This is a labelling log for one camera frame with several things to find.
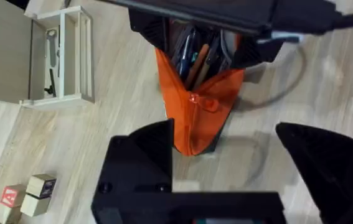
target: wooden box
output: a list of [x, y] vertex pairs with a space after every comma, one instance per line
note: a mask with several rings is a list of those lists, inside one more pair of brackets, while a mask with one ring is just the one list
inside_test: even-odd
[[29, 217], [35, 217], [47, 212], [50, 197], [39, 199], [31, 195], [26, 195], [21, 205], [21, 212]]
[[21, 219], [20, 208], [20, 206], [11, 208], [0, 203], [0, 223], [18, 223]]
[[27, 193], [37, 198], [50, 197], [55, 184], [55, 177], [47, 174], [33, 175], [28, 181]]
[[[44, 90], [52, 82], [55, 96]], [[0, 0], [0, 101], [40, 110], [94, 102], [92, 19], [81, 6], [31, 19]]]

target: pen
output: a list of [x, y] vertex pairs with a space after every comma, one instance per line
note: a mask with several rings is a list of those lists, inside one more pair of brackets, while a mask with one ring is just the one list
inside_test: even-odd
[[218, 57], [217, 55], [218, 46], [219, 46], [219, 36], [215, 37], [211, 43], [207, 58], [205, 59], [205, 63], [203, 64], [200, 70], [199, 76], [197, 77], [197, 80], [194, 83], [193, 90], [197, 89], [201, 85], [202, 81], [204, 81], [205, 76], [207, 75], [209, 67]]
[[179, 68], [179, 75], [182, 82], [186, 80], [189, 75], [189, 66], [191, 62], [192, 48], [195, 39], [195, 30], [187, 36], [186, 42], [184, 44], [183, 53], [181, 57], [181, 66]]
[[199, 56], [197, 57], [197, 60], [195, 60], [193, 67], [191, 67], [190, 72], [189, 72], [189, 76], [187, 77], [186, 81], [184, 82], [184, 87], [186, 88], [186, 90], [189, 89], [189, 87], [191, 86], [191, 83], [194, 80], [195, 75], [198, 72], [198, 69], [200, 68], [202, 62], [205, 59], [205, 56], [207, 56], [209, 50], [209, 45], [208, 44], [204, 44], [201, 47]]

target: wood grain surface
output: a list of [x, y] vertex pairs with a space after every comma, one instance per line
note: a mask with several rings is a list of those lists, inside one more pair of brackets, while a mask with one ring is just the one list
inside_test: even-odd
[[[90, 204], [109, 140], [164, 120], [154, 49], [129, 28], [127, 10], [92, 0], [94, 105], [41, 112], [22, 108], [0, 149], [5, 185], [48, 173], [57, 183], [45, 215], [22, 223], [94, 223]], [[353, 1], [339, 0], [353, 12]], [[289, 223], [320, 223], [293, 161], [275, 133], [280, 121], [353, 137], [353, 29], [307, 36], [276, 62], [251, 68], [215, 153], [174, 153], [174, 189], [275, 190]]]

